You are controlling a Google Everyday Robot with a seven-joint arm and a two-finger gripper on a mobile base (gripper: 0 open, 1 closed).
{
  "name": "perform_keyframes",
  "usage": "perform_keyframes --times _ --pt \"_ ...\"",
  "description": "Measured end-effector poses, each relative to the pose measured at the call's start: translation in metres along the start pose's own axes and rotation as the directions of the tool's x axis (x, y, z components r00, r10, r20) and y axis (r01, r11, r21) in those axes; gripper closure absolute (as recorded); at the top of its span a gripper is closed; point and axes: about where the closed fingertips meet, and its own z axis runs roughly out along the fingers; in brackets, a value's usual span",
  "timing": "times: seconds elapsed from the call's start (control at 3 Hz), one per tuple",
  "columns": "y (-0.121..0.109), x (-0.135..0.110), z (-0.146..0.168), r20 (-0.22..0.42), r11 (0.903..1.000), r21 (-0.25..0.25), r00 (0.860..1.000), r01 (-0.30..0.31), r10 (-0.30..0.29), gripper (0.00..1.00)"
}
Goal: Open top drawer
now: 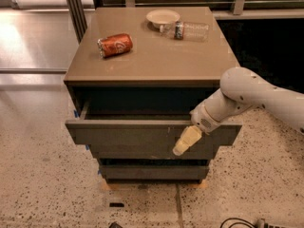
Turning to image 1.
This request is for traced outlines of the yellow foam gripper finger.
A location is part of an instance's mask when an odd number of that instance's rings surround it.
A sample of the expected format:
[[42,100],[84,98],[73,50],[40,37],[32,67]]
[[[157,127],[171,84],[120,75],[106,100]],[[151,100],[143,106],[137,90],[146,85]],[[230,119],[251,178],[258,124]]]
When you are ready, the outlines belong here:
[[176,156],[182,155],[191,146],[193,146],[201,136],[201,130],[195,125],[185,127],[173,148],[173,153]]

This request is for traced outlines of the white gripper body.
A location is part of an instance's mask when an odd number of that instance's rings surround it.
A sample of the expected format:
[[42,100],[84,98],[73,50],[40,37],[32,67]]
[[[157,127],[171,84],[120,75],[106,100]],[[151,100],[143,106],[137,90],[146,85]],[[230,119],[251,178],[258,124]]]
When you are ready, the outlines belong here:
[[218,111],[208,109],[205,104],[197,105],[191,112],[191,123],[202,132],[210,133],[220,126],[222,116]]

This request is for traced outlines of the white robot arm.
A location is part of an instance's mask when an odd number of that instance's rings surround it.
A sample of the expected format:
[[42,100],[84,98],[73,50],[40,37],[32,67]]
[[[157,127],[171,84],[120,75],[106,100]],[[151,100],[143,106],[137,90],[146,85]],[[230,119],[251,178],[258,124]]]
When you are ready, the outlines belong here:
[[219,89],[190,112],[192,124],[182,131],[173,153],[182,155],[203,133],[211,133],[226,119],[251,107],[265,109],[289,127],[304,133],[303,93],[272,85],[248,68],[232,67],[222,74]]

